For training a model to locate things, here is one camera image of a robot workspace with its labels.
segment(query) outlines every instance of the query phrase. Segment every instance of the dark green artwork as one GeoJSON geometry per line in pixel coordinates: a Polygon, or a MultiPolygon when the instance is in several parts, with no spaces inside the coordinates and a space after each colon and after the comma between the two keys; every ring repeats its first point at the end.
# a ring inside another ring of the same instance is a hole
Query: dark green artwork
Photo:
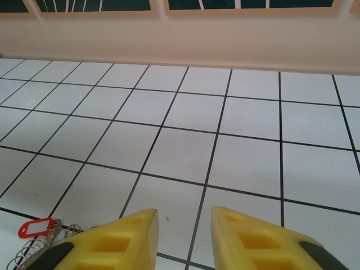
{"type": "Polygon", "coordinates": [[[42,12],[52,13],[151,10],[149,0],[36,0],[36,3],[42,12]]]}
{"type": "Polygon", "coordinates": [[[0,0],[0,13],[29,13],[23,0],[0,0]]]}
{"type": "Polygon", "coordinates": [[[170,10],[331,7],[334,0],[169,0],[170,10]]]}

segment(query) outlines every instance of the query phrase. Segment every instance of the floor tile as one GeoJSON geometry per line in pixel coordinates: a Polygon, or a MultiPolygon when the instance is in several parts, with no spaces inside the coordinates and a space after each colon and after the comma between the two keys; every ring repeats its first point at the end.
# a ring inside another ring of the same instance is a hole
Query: floor tile
{"type": "Polygon", "coordinates": [[[136,87],[176,91],[186,69],[185,66],[150,66],[136,87]]]}
{"type": "Polygon", "coordinates": [[[360,175],[351,151],[283,144],[284,197],[360,212],[360,175]]]}
{"type": "Polygon", "coordinates": [[[125,215],[147,208],[157,209],[158,252],[186,259],[202,192],[199,186],[143,175],[125,215]]]}
{"type": "Polygon", "coordinates": [[[110,67],[109,63],[83,62],[64,80],[64,83],[94,86],[110,67]]]}
{"type": "Polygon", "coordinates": [[[95,87],[76,109],[74,115],[113,119],[130,91],[124,88],[95,87]]]}
{"type": "Polygon", "coordinates": [[[29,112],[0,107],[0,140],[29,112]]]}
{"type": "Polygon", "coordinates": [[[65,119],[65,115],[33,111],[0,144],[39,151],[65,119]]]}
{"type": "Polygon", "coordinates": [[[6,265],[29,240],[17,236],[20,227],[28,221],[31,219],[0,211],[0,269],[6,269],[6,265]]]}
{"type": "Polygon", "coordinates": [[[41,152],[85,160],[108,126],[108,121],[71,116],[41,152]]]}
{"type": "Polygon", "coordinates": [[[39,74],[31,80],[40,80],[42,82],[60,83],[66,78],[80,62],[52,61],[39,74]]]}
{"type": "Polygon", "coordinates": [[[192,262],[214,267],[212,236],[210,233],[210,217],[214,206],[227,207],[280,225],[279,201],[207,188],[192,252],[192,262]]]}
{"type": "Polygon", "coordinates": [[[163,128],[144,172],[204,183],[214,134],[163,128]]]}
{"type": "Polygon", "coordinates": [[[34,154],[0,148],[0,194],[33,158],[34,154]]]}
{"type": "Polygon", "coordinates": [[[339,104],[331,75],[281,73],[281,99],[286,101],[339,104]]]}
{"type": "Polygon", "coordinates": [[[167,260],[161,257],[156,258],[156,270],[184,270],[185,264],[167,260]]]}
{"type": "Polygon", "coordinates": [[[23,86],[26,82],[23,80],[3,80],[0,79],[0,104],[10,97],[16,90],[23,86]]]}
{"type": "Polygon", "coordinates": [[[2,105],[33,109],[48,95],[57,84],[29,82],[9,97],[2,105]]]}
{"type": "Polygon", "coordinates": [[[117,120],[161,125],[174,93],[134,90],[117,120]]]}
{"type": "Polygon", "coordinates": [[[85,165],[54,212],[87,230],[119,218],[137,174],[85,165]]]}
{"type": "Polygon", "coordinates": [[[280,145],[219,136],[209,185],[280,197],[280,145]]]}
{"type": "Polygon", "coordinates": [[[3,76],[5,73],[9,72],[13,69],[16,65],[20,64],[23,60],[22,59],[0,59],[0,77],[3,76]]]}
{"type": "Polygon", "coordinates": [[[71,114],[90,90],[91,86],[60,84],[36,109],[71,114]]]}
{"type": "Polygon", "coordinates": [[[37,72],[41,71],[50,61],[25,60],[19,66],[4,76],[7,79],[30,80],[37,72]]]}
{"type": "Polygon", "coordinates": [[[360,150],[360,108],[344,108],[355,148],[360,150]]]}
{"type": "Polygon", "coordinates": [[[278,102],[226,99],[220,132],[279,140],[279,130],[278,102]]]}
{"type": "Polygon", "coordinates": [[[216,132],[223,103],[223,97],[179,93],[165,125],[216,132]]]}
{"type": "Polygon", "coordinates": [[[159,128],[113,123],[89,161],[140,171],[159,128]]]}
{"type": "Polygon", "coordinates": [[[147,65],[115,64],[98,85],[133,88],[146,68],[147,65]]]}
{"type": "Polygon", "coordinates": [[[279,74],[274,71],[233,70],[229,96],[279,99],[279,74]]]}
{"type": "Polygon", "coordinates": [[[360,106],[360,76],[335,76],[341,102],[345,106],[360,106]]]}
{"type": "Polygon", "coordinates": [[[47,217],[81,163],[37,156],[0,199],[0,207],[47,217]]]}
{"type": "Polygon", "coordinates": [[[358,269],[360,216],[286,202],[285,226],[315,238],[346,267],[358,269]]]}
{"type": "Polygon", "coordinates": [[[284,141],[351,148],[340,107],[282,103],[284,141]]]}
{"type": "Polygon", "coordinates": [[[189,68],[180,92],[225,95],[230,69],[189,68]]]}

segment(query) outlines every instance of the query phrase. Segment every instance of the wooden frame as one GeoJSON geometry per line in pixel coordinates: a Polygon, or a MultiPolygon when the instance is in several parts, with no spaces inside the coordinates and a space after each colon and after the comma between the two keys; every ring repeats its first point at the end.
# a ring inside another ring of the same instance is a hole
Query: wooden frame
{"type": "Polygon", "coordinates": [[[360,0],[354,0],[350,13],[360,13],[360,0]]]}
{"type": "Polygon", "coordinates": [[[230,10],[170,10],[169,1],[164,0],[165,14],[176,15],[271,15],[271,14],[335,14],[341,0],[334,0],[331,7],[297,7],[297,8],[244,8],[230,10]]]}
{"type": "Polygon", "coordinates": [[[27,13],[0,13],[0,19],[28,19],[28,18],[35,18],[35,14],[33,12],[32,6],[26,1],[22,0],[26,9],[28,10],[27,13]]]}
{"type": "Polygon", "coordinates": [[[143,11],[88,11],[88,12],[42,12],[36,0],[31,0],[40,16],[46,19],[61,18],[95,18],[95,17],[120,17],[120,16],[155,16],[158,14],[156,0],[148,0],[151,10],[143,11]]]}

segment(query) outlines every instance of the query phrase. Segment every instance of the white tiled floor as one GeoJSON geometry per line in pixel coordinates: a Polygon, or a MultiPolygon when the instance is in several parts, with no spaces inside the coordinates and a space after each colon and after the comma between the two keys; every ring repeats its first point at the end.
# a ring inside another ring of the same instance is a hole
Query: white tiled floor
{"type": "Polygon", "coordinates": [[[87,229],[144,208],[157,270],[212,269],[213,206],[358,268],[360,77],[13,59],[0,77],[1,269],[29,219],[87,229]]]}

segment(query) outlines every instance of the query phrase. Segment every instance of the keychain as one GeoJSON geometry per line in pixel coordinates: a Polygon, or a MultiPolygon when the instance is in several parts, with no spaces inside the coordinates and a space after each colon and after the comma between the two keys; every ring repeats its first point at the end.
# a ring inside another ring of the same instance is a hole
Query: keychain
{"type": "Polygon", "coordinates": [[[52,218],[32,220],[23,224],[18,232],[19,238],[27,239],[39,236],[44,236],[45,238],[44,240],[33,239],[26,242],[24,247],[8,263],[6,270],[13,269],[13,267],[10,267],[12,262],[14,262],[16,270],[26,270],[32,262],[36,261],[46,250],[53,246],[56,236],[61,231],[64,232],[63,239],[65,239],[82,232],[82,229],[77,224],[72,224],[65,229],[62,227],[59,219],[52,218]],[[41,244],[42,248],[39,249],[34,247],[33,244],[36,242],[41,244]],[[33,250],[34,253],[32,253],[32,255],[27,255],[27,252],[30,250],[33,250]]]}

